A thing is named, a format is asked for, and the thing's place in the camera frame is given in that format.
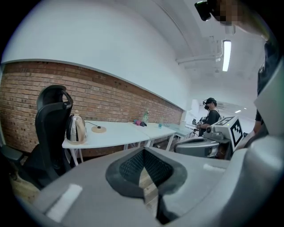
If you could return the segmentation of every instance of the ceiling light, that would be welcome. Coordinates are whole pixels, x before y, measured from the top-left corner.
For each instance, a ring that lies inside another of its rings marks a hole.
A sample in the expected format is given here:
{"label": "ceiling light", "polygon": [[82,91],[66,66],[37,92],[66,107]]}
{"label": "ceiling light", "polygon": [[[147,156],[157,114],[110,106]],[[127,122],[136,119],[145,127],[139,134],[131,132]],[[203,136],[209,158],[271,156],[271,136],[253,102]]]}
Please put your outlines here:
{"label": "ceiling light", "polygon": [[230,63],[230,57],[231,57],[231,41],[230,40],[224,40],[224,61],[223,61],[223,71],[227,72],[229,68]]}

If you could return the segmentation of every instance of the white marker cube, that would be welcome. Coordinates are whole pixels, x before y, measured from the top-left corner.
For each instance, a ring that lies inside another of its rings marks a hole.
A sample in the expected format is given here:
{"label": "white marker cube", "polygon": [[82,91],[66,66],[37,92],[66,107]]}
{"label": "white marker cube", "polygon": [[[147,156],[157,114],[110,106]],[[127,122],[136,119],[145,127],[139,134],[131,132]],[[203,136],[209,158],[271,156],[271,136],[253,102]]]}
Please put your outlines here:
{"label": "white marker cube", "polygon": [[211,126],[214,126],[215,132],[222,132],[225,138],[231,140],[233,151],[244,138],[238,116],[225,117]]}

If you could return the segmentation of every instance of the office chair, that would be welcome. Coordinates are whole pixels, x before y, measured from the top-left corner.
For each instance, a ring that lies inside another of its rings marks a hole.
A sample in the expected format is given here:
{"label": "office chair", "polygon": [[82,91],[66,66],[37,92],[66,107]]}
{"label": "office chair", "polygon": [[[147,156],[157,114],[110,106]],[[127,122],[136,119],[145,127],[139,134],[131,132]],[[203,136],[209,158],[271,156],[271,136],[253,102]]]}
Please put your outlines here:
{"label": "office chair", "polygon": [[[66,102],[63,101],[63,95],[66,96]],[[8,146],[1,148],[8,160],[18,166],[19,176],[38,189],[44,188],[71,169],[61,145],[72,106],[73,100],[66,92],[66,87],[51,85],[44,88],[37,99],[38,112],[35,117],[39,144],[24,165],[20,166],[21,152]]]}

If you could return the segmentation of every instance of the silver kettle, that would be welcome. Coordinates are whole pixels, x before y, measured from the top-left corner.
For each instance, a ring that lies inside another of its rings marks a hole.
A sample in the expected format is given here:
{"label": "silver kettle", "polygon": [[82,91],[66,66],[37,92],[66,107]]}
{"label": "silver kettle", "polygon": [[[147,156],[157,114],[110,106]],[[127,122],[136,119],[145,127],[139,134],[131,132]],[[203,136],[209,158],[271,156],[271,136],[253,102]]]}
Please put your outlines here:
{"label": "silver kettle", "polygon": [[85,121],[79,116],[78,111],[71,115],[67,121],[66,138],[73,144],[81,144],[85,142],[87,130]]}

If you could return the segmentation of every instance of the bottle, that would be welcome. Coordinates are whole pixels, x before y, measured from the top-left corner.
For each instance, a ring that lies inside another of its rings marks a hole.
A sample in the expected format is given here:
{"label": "bottle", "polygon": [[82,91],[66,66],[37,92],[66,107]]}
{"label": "bottle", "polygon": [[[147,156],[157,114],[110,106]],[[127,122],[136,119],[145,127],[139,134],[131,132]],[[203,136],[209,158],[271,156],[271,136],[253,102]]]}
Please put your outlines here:
{"label": "bottle", "polygon": [[163,119],[164,119],[164,117],[161,117],[161,118],[160,118],[160,121],[159,121],[159,128],[162,128]]}
{"label": "bottle", "polygon": [[148,108],[145,110],[145,113],[144,113],[144,116],[143,116],[143,121],[144,123],[148,123],[148,120],[149,120],[149,110]]}

